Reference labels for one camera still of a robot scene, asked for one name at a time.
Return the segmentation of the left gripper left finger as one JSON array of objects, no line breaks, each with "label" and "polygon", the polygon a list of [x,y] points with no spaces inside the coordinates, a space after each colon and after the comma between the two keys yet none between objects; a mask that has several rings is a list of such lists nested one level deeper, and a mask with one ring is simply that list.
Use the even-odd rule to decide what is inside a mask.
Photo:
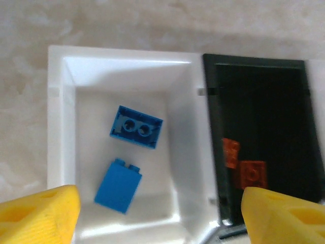
[{"label": "left gripper left finger", "polygon": [[0,244],[71,244],[80,209],[76,185],[0,203]]}]

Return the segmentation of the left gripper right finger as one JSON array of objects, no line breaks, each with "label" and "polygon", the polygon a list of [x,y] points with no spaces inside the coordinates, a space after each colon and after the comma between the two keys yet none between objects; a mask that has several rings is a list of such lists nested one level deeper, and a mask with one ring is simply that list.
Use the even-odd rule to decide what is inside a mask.
[{"label": "left gripper right finger", "polygon": [[325,244],[325,206],[247,187],[241,212],[251,244]]}]

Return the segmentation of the orange lego brick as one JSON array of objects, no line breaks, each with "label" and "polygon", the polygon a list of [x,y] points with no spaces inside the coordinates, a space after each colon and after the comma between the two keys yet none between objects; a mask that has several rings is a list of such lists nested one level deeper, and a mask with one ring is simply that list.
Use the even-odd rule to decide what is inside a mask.
[{"label": "orange lego brick", "polygon": [[225,156],[226,167],[231,169],[237,168],[239,150],[239,142],[232,139],[223,138],[223,151]]},{"label": "orange lego brick", "polygon": [[241,161],[240,162],[241,188],[258,187],[267,189],[267,171],[265,161]]}]

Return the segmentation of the blue lego brick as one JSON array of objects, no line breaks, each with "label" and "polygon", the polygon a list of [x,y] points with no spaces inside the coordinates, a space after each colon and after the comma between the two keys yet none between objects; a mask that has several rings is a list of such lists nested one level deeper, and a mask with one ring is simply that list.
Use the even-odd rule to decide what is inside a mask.
[{"label": "blue lego brick", "polygon": [[110,136],[129,143],[156,149],[163,120],[125,106],[119,106]]},{"label": "blue lego brick", "polygon": [[109,166],[94,202],[126,214],[142,179],[140,168],[116,158]]}]

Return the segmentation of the black plastic bin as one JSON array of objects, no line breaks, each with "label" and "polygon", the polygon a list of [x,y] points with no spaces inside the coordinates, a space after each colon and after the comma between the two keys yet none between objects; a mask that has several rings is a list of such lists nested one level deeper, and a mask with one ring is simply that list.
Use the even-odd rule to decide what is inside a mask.
[{"label": "black plastic bin", "polygon": [[[241,161],[265,161],[268,189],[320,203],[321,153],[303,60],[204,54],[221,225],[210,242],[246,234]],[[225,165],[223,138],[240,143]]]}]

